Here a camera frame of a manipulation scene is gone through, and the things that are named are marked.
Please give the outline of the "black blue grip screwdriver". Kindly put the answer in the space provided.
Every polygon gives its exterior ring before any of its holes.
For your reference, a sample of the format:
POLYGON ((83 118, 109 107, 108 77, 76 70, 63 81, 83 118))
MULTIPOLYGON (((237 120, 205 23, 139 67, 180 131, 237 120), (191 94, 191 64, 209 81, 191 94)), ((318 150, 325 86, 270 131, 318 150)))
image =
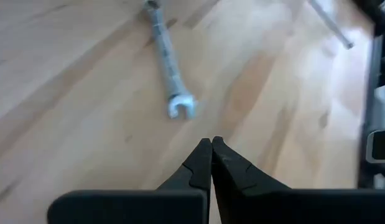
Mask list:
POLYGON ((334 33, 334 35, 338 38, 338 40, 344 45, 346 49, 351 49, 354 47, 354 43, 352 43, 341 31, 341 29, 337 26, 336 22, 323 10, 322 6, 319 5, 316 0, 307 0, 312 8, 316 11, 325 25, 334 33))

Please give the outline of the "silver combination wrench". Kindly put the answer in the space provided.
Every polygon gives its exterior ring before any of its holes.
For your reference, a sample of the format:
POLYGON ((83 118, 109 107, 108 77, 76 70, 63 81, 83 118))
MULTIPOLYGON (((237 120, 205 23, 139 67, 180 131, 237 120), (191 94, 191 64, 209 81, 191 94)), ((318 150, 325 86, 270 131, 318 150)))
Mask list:
POLYGON ((151 19, 152 33, 163 68, 163 80, 167 95, 167 113, 172 119, 179 116, 183 107, 188 119, 196 115, 197 101, 185 86, 175 57, 169 30, 165 24, 158 0, 145 0, 144 6, 151 19))

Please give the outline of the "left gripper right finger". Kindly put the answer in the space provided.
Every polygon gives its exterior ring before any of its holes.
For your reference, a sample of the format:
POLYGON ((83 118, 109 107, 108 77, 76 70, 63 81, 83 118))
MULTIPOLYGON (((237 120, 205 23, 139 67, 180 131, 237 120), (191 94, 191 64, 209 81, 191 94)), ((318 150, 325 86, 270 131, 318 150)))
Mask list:
POLYGON ((385 190, 293 189, 212 140, 211 174, 224 224, 385 224, 385 190))

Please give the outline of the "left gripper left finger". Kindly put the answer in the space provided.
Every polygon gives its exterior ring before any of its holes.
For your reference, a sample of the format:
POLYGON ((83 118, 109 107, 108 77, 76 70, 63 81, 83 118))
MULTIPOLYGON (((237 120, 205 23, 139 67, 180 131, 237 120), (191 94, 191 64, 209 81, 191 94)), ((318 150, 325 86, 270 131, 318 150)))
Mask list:
POLYGON ((48 224, 208 224, 212 145, 202 139, 155 190, 75 190, 55 199, 48 224))

